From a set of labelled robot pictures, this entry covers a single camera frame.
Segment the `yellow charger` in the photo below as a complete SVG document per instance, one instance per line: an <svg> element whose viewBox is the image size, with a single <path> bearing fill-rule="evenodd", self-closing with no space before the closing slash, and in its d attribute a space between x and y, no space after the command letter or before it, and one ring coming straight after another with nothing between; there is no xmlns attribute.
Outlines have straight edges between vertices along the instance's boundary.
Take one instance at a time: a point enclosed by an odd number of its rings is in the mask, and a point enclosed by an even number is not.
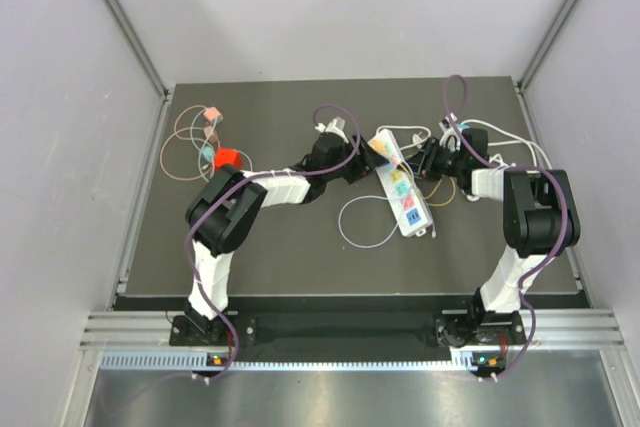
<svg viewBox="0 0 640 427"><path fill-rule="evenodd" d="M389 150L389 146L380 140L372 139L369 142L371 148L376 151L379 155L389 157L392 155L392 152Z"/></svg>

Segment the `white power strip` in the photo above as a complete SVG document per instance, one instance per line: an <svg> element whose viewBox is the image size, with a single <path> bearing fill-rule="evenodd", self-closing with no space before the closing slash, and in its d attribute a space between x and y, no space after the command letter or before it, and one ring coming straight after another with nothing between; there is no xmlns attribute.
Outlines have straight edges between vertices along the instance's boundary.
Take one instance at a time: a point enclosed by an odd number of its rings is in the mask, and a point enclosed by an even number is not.
<svg viewBox="0 0 640 427"><path fill-rule="evenodd" d="M404 155L389 128L378 128L368 141L377 139L385 142L398 165L390 164L375 170L387 197L392 214L402 236L422 237L429 234L436 238L435 222L423 194L415 185L414 174L405 161Z"/></svg>

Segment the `red cube adapter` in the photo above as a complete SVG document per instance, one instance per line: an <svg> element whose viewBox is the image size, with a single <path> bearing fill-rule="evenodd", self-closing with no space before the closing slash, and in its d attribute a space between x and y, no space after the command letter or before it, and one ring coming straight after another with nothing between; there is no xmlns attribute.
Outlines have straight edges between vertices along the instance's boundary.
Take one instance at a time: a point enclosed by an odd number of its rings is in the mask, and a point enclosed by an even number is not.
<svg viewBox="0 0 640 427"><path fill-rule="evenodd" d="M225 165L231 165L236 169L242 169L243 156L236 149L220 148L213 158L212 165L216 170L221 169Z"/></svg>

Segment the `beige brown charger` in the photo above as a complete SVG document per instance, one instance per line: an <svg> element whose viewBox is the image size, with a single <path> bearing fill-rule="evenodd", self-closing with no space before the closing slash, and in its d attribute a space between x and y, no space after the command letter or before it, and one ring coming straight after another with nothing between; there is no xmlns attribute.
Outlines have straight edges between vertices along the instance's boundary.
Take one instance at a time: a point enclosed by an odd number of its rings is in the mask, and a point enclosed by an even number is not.
<svg viewBox="0 0 640 427"><path fill-rule="evenodd" d="M209 143L218 143L219 137L215 128L207 126L203 129L205 140Z"/></svg>

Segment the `mint green charger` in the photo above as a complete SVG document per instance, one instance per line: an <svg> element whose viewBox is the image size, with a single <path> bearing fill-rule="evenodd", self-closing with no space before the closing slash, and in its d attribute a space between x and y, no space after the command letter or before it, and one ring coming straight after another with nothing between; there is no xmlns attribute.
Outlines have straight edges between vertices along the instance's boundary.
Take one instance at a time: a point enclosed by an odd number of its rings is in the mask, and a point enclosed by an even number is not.
<svg viewBox="0 0 640 427"><path fill-rule="evenodd" d="M204 158L207 162L212 161L214 154L215 152L210 146L205 146L200 152L201 157Z"/></svg>

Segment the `salmon pink charger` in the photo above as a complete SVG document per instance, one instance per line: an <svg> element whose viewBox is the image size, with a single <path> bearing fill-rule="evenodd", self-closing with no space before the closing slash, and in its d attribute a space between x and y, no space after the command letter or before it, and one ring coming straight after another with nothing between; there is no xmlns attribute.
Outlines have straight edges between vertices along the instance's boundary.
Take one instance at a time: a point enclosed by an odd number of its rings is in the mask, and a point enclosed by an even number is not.
<svg viewBox="0 0 640 427"><path fill-rule="evenodd" d="M216 107L207 107L203 112L203 117L211 124L223 119L222 113Z"/></svg>

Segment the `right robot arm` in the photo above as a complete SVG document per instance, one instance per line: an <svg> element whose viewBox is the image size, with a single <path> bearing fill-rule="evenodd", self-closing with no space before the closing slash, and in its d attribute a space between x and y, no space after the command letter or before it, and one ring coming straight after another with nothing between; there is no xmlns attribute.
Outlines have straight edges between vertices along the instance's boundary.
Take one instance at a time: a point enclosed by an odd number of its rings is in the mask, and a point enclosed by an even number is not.
<svg viewBox="0 0 640 427"><path fill-rule="evenodd" d="M430 138L408 164L420 178L454 180L464 193L502 204L505 250L469 303L467 331L487 343L514 322L539 273L579 240L581 227L564 170L500 166L489 160L488 132L465 128L454 147Z"/></svg>

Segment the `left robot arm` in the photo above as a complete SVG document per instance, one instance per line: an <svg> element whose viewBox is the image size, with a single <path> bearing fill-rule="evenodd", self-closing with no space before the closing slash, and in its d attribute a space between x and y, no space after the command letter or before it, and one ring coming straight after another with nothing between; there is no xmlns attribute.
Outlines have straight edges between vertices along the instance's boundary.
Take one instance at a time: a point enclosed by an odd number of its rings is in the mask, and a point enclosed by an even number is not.
<svg viewBox="0 0 640 427"><path fill-rule="evenodd" d="M231 260L261 210L308 204L335 179L352 184L389 164L358 136L348 141L341 134L322 133L311 151L289 168L251 172L233 165L221 167L185 214L193 272L185 315L194 334L209 344L226 334L227 321L220 313L228 306Z"/></svg>

